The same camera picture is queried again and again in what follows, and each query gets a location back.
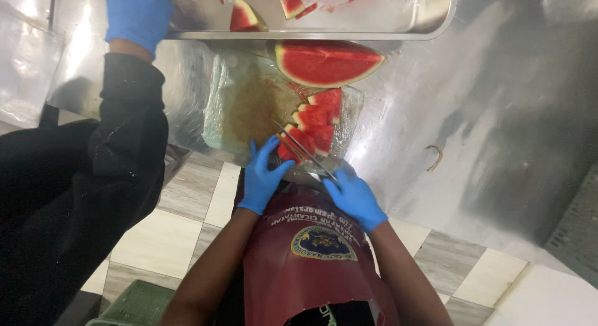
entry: red apron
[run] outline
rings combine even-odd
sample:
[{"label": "red apron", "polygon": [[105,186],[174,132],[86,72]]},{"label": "red apron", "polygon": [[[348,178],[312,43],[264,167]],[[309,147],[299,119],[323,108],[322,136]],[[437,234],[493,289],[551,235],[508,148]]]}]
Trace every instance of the red apron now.
[{"label": "red apron", "polygon": [[376,274],[358,223],[328,194],[277,193],[243,257],[247,326],[282,326],[304,310],[369,301],[377,326],[398,325],[390,289]]}]

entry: black jacket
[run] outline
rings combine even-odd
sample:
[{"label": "black jacket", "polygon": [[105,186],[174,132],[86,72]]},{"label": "black jacket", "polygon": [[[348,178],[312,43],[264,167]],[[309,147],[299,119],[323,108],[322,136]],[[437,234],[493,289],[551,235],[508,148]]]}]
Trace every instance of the black jacket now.
[{"label": "black jacket", "polygon": [[164,76],[106,54],[101,122],[0,137],[0,324],[52,324],[155,208],[168,123]]}]

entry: gloved hand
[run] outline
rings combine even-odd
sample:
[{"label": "gloved hand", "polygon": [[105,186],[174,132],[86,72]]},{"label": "gloved hand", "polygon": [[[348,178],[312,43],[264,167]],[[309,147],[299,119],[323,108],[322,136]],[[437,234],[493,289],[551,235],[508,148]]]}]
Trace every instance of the gloved hand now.
[{"label": "gloved hand", "polygon": [[340,189],[328,179],[322,181],[334,204],[355,218],[366,233],[369,234],[378,224],[388,220],[365,181],[357,176],[348,175],[342,169],[336,170],[334,176],[339,181]]},{"label": "gloved hand", "polygon": [[280,179],[295,164],[295,161],[289,160],[275,170],[268,169],[268,156],[279,144],[280,140],[272,136],[257,151],[254,141],[251,140],[251,161],[245,168],[245,195],[238,207],[251,209],[260,216],[264,212],[266,204],[280,184]]},{"label": "gloved hand", "polygon": [[155,58],[155,47],[168,32],[172,0],[106,0],[106,5],[106,42],[126,39],[148,49]]}]

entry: watermelon slice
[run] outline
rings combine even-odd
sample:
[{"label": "watermelon slice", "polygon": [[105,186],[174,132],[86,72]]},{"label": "watermelon slice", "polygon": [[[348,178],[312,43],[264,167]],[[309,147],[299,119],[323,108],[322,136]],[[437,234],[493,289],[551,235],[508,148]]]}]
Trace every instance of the watermelon slice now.
[{"label": "watermelon slice", "polygon": [[330,145],[333,143],[334,126],[329,125],[299,125],[299,130],[313,138],[316,154],[328,156]]},{"label": "watermelon slice", "polygon": [[280,3],[282,4],[282,10],[285,12],[287,20],[299,15],[306,9],[301,0],[280,0]]},{"label": "watermelon slice", "polygon": [[308,8],[305,8],[305,10],[301,13],[299,13],[297,16],[295,16],[295,20],[299,20],[301,19],[303,16],[306,16],[307,14],[310,14],[311,12],[313,12],[316,8],[318,8],[318,3],[314,3],[311,6],[309,6]]},{"label": "watermelon slice", "polygon": [[299,111],[321,111],[325,110],[326,112],[326,125],[333,124],[333,110],[331,108],[326,108],[325,106],[321,105],[311,105],[311,104],[301,104],[299,105]]},{"label": "watermelon slice", "polygon": [[338,88],[369,76],[384,56],[347,41],[284,40],[276,45],[278,69],[291,80],[316,88]]},{"label": "watermelon slice", "polygon": [[328,125],[328,110],[295,111],[293,119],[298,125]]},{"label": "watermelon slice", "polygon": [[244,0],[235,0],[230,17],[230,31],[267,31],[268,26]]},{"label": "watermelon slice", "polygon": [[[295,140],[298,141],[299,144],[301,144],[301,146],[303,146],[303,148],[305,148],[310,154],[312,154],[312,155],[316,154],[316,148],[315,148],[314,140],[312,137],[308,136],[306,133],[304,133],[303,131],[300,131],[299,129],[297,129],[295,126],[293,126],[291,124],[288,124],[287,126],[285,126],[285,131],[287,131],[290,135],[292,135],[293,138],[295,138]],[[295,147],[298,151],[301,151],[301,149],[295,145],[293,140],[288,139],[287,135],[284,132],[280,135],[280,140],[281,140],[281,142],[280,142],[280,145],[278,145],[278,150],[277,150],[278,156],[280,156],[280,159],[295,160],[295,163],[297,165],[303,164],[303,160],[299,156],[296,156],[295,154],[293,154],[293,152],[287,147],[287,145],[282,142],[282,140],[285,140],[286,143],[288,143],[292,147]],[[304,156],[305,156],[305,159],[309,160],[309,155],[305,154]]]},{"label": "watermelon slice", "polygon": [[307,98],[307,101],[312,105],[329,108],[333,117],[332,123],[336,124],[340,122],[340,101],[342,97],[343,92],[341,88],[336,88],[310,96]]}]

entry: green mat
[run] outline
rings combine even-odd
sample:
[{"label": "green mat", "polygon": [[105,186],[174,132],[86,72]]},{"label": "green mat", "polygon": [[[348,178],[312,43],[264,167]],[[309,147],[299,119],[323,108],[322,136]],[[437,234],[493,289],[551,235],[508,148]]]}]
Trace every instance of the green mat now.
[{"label": "green mat", "polygon": [[158,325],[162,312],[174,294],[174,290],[136,280],[100,317],[90,320],[86,326]]}]

